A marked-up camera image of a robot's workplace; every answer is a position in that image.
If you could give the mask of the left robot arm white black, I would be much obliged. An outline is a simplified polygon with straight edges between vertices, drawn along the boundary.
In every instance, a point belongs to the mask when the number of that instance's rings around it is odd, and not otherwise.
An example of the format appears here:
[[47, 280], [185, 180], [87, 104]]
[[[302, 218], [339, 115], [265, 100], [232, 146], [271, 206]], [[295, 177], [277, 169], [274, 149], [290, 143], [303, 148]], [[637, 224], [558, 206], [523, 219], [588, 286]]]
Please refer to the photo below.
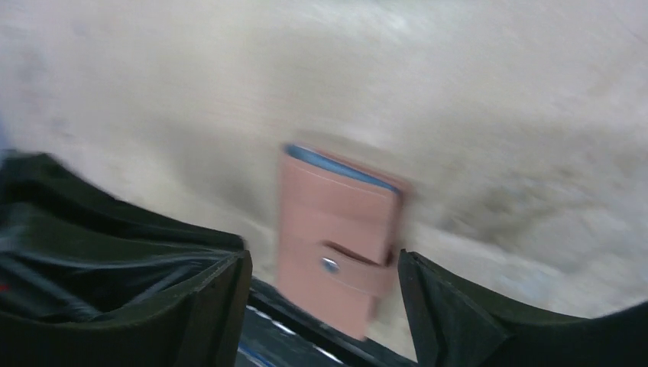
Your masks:
[[47, 154], [1, 165], [1, 309], [45, 323], [107, 320], [208, 274], [235, 234], [120, 201]]

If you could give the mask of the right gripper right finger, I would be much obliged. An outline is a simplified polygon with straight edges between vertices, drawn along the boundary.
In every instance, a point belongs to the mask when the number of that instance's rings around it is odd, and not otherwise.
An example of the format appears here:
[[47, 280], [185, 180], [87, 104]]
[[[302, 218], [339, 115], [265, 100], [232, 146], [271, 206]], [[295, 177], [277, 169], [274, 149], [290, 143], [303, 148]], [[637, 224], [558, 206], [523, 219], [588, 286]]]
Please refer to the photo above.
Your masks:
[[587, 319], [533, 307], [401, 251], [398, 275], [421, 366], [645, 366], [647, 304]]

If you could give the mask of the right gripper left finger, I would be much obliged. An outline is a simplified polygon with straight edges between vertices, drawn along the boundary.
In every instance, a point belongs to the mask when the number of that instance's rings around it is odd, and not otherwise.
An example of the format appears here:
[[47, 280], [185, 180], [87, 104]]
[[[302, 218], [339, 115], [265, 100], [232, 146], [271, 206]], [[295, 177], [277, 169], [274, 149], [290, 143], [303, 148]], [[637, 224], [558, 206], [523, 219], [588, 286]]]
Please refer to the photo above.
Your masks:
[[231, 366], [248, 252], [117, 264], [1, 259], [3, 366]]

